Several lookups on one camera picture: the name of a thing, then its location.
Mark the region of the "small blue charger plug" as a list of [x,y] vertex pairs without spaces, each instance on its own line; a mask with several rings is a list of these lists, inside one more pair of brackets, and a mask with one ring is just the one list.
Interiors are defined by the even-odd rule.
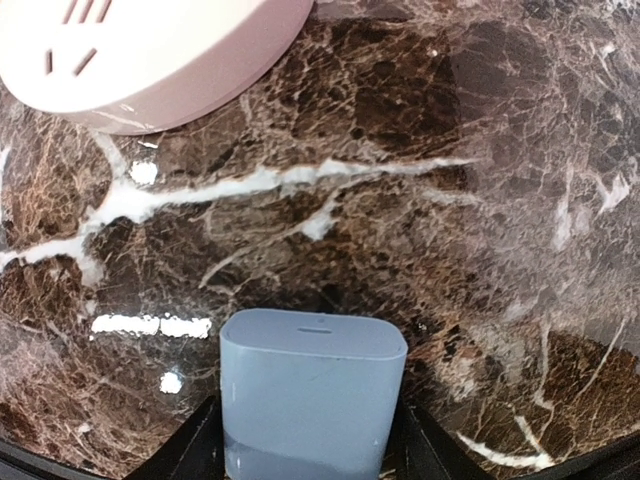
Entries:
[[378,478],[408,353],[396,326],[249,309],[219,340],[230,478]]

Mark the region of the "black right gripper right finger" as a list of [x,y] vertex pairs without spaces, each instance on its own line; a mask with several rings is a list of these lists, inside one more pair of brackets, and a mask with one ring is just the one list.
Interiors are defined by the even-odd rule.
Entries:
[[392,424],[392,460],[397,479],[492,479],[429,413],[403,398]]

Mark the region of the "pink round power socket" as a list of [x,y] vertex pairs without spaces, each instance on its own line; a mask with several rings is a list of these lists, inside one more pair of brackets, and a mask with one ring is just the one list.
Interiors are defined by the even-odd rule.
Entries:
[[5,1],[1,79],[23,104],[116,135],[196,120],[287,51],[309,1]]

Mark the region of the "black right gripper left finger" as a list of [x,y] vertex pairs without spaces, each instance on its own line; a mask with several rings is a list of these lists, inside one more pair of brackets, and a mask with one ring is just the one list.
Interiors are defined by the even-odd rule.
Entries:
[[225,478],[221,407],[208,397],[180,428],[126,480]]

